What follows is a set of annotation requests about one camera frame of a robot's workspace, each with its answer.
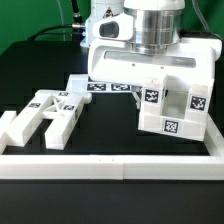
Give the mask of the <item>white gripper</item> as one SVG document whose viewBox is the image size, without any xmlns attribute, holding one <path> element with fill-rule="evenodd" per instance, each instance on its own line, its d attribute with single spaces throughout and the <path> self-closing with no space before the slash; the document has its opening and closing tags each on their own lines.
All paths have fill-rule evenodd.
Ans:
<svg viewBox="0 0 224 224">
<path fill-rule="evenodd" d="M 95 81 L 143 87 L 148 77 L 167 75 L 167 87 L 212 85 L 222 42 L 210 34 L 183 32 L 180 11 L 126 11 L 93 26 L 88 73 Z M 132 87 L 136 108 L 141 88 Z"/>
</svg>

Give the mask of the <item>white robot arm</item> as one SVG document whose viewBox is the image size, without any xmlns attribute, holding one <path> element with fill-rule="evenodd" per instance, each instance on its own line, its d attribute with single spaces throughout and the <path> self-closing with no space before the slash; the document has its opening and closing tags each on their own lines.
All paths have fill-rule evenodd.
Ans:
<svg viewBox="0 0 224 224">
<path fill-rule="evenodd" d="M 166 103 L 206 112 L 222 41 L 210 32 L 181 30 L 184 0 L 125 0 L 123 12 L 95 23 L 88 73 L 95 81 L 140 87 L 141 108 Z"/>
</svg>

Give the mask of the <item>robot base column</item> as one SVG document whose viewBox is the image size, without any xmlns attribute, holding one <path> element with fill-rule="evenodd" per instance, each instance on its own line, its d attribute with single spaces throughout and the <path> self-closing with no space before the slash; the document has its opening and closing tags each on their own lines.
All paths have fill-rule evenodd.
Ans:
<svg viewBox="0 0 224 224">
<path fill-rule="evenodd" d="M 104 18 L 120 14 L 123 10 L 124 0 L 91 0 L 91 13 L 85 21 L 85 36 L 80 46 L 89 48 L 93 40 L 93 25 Z"/>
</svg>

